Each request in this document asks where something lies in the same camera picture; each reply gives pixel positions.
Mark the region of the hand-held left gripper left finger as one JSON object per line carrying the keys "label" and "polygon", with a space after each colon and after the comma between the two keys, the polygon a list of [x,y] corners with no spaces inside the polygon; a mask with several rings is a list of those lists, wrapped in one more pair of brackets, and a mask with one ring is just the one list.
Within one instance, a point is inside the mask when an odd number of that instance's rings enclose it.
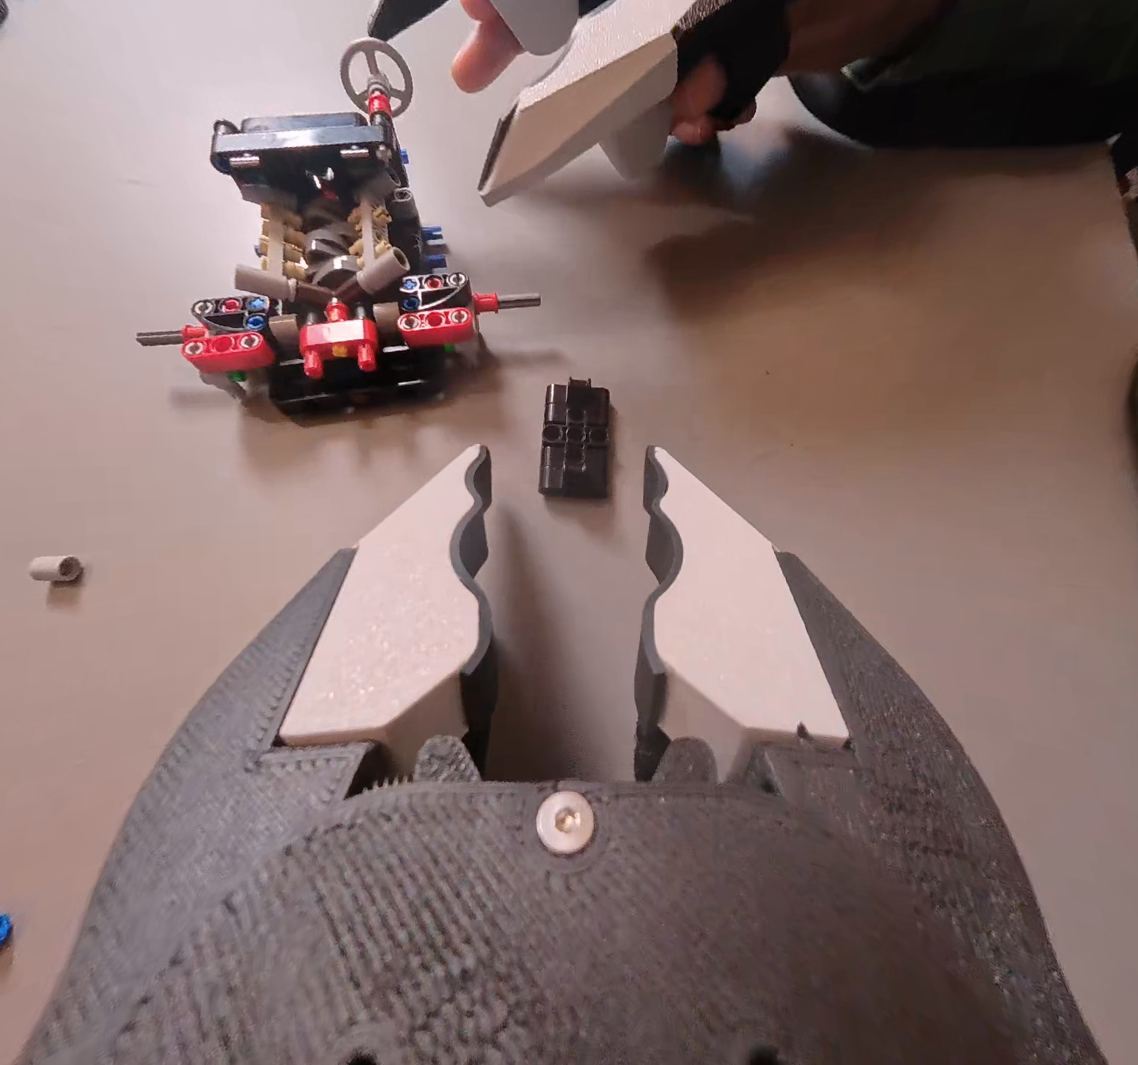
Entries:
{"label": "hand-held left gripper left finger", "polygon": [[466,447],[354,546],[278,726],[284,745],[376,744],[409,770],[436,735],[483,761],[496,706],[490,454]]}

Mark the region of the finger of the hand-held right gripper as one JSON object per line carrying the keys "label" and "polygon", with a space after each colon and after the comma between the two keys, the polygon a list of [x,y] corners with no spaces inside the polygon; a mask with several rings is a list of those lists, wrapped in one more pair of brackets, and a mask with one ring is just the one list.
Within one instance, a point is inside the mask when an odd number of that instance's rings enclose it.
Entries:
{"label": "finger of the hand-held right gripper", "polygon": [[674,26],[697,0],[609,0],[575,23],[558,62],[520,90],[490,147],[478,194],[496,205],[591,147],[605,155],[609,108],[626,90],[674,90]]}
{"label": "finger of the hand-held right gripper", "polygon": [[626,90],[607,118],[605,159],[623,180],[641,180],[658,166],[669,141],[672,90],[651,101],[646,92]]}

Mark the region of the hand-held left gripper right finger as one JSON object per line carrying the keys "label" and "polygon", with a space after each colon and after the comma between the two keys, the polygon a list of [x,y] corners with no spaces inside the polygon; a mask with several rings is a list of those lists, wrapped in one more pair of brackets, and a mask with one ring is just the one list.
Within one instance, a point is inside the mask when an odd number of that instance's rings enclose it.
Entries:
{"label": "hand-held left gripper right finger", "polygon": [[657,586],[641,613],[634,671],[634,777],[665,747],[708,747],[718,779],[755,745],[839,749],[833,698],[775,546],[662,447],[646,447],[644,560]]}

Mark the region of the black lego beam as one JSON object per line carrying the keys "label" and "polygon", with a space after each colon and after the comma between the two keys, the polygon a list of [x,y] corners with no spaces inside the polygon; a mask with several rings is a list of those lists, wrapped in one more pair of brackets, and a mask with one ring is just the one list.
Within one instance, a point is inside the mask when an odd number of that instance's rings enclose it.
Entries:
{"label": "black lego beam", "polygon": [[609,392],[589,378],[547,387],[538,457],[538,493],[543,498],[607,500],[609,417]]}

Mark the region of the lego car model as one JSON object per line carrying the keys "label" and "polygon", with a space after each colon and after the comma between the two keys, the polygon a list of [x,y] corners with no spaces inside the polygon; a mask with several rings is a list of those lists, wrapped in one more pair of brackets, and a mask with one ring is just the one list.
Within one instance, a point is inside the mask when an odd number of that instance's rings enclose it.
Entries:
{"label": "lego car model", "polygon": [[213,122],[208,161],[261,217],[255,263],[178,329],[133,336],[292,419],[434,394],[476,362],[480,318],[542,302],[476,291],[421,224],[393,125],[413,97],[402,55],[361,37],[338,76],[347,111]]}

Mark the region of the person's right forearm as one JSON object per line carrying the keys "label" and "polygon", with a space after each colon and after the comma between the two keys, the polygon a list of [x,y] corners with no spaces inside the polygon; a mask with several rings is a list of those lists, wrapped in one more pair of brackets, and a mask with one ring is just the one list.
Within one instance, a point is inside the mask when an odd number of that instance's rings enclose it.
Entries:
{"label": "person's right forearm", "polygon": [[874,148],[1135,140],[1135,0],[946,0],[892,51],[789,85]]}

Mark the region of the person's right hand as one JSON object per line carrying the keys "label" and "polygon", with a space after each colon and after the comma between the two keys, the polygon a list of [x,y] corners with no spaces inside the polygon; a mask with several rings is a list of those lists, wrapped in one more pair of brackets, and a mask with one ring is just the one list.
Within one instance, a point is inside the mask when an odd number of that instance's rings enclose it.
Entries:
{"label": "person's right hand", "polygon": [[[460,92],[489,87],[519,57],[520,44],[490,0],[459,0],[473,28],[450,67]],[[683,147],[702,147],[752,118],[755,94],[787,55],[784,12],[755,11],[729,19],[710,49],[678,72],[669,97],[669,136]]]}

